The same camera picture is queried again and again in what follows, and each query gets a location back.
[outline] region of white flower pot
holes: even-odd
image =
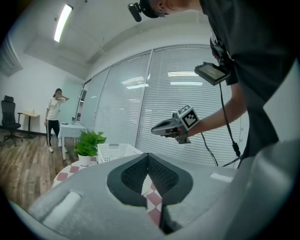
[[[79,157],[79,163],[81,166],[87,167],[90,165],[90,159],[91,159],[90,156],[81,156],[78,154],[78,157]]]

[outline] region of ceiling light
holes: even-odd
[[[170,82],[171,85],[193,85],[202,86],[202,82]]]
[[[178,76],[198,76],[194,72],[170,72],[168,73],[169,77],[178,77]]]
[[[55,32],[55,36],[54,36],[54,40],[56,42],[60,42],[60,36],[61,36],[62,30],[64,29],[66,21],[72,10],[73,10],[73,8],[68,4],[66,4],[64,9],[62,10],[62,13],[61,13],[60,18],[57,23],[56,32]]]
[[[130,86],[127,87],[128,89],[133,89],[133,88],[143,88],[143,87],[149,87],[148,84],[140,84],[140,85],[135,85],[135,86]]]

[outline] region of person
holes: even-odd
[[[46,116],[45,116],[45,122],[44,125],[46,127],[47,131],[47,145],[49,147],[49,151],[53,152],[53,148],[51,146],[51,130],[54,130],[54,133],[56,137],[58,138],[58,133],[60,132],[60,124],[58,122],[58,115],[60,113],[60,105],[68,101],[68,97],[64,97],[62,95],[62,90],[58,88],[55,91],[55,94],[52,98],[50,98],[50,101],[47,106],[46,110]]]
[[[231,99],[225,105],[228,121],[235,121],[246,111],[249,115],[249,133],[243,159],[255,156],[263,147],[278,141],[263,106],[283,82],[296,57],[287,44],[289,39],[279,35],[276,26],[279,20],[273,9],[266,8],[263,12],[263,6],[255,4],[256,1],[245,0],[140,1],[142,12],[150,18],[186,10],[203,11],[208,16],[213,55],[214,44],[220,42],[233,65],[232,76],[227,81],[232,90]],[[267,18],[267,13],[274,14],[274,18]],[[220,109],[202,119],[188,135],[224,125],[224,112]]]

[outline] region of potted plant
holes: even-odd
[[[97,155],[97,144],[105,143],[106,137],[102,137],[103,133],[94,131],[81,132],[79,143],[77,143],[76,149],[74,150],[78,154],[78,158],[81,166],[90,165],[90,159]]]

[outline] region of green plant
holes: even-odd
[[[105,143],[106,137],[102,137],[103,133],[98,132],[96,134],[94,131],[91,132],[81,132],[79,143],[77,143],[76,149],[74,152],[81,156],[95,156],[97,155],[97,144],[99,143]]]

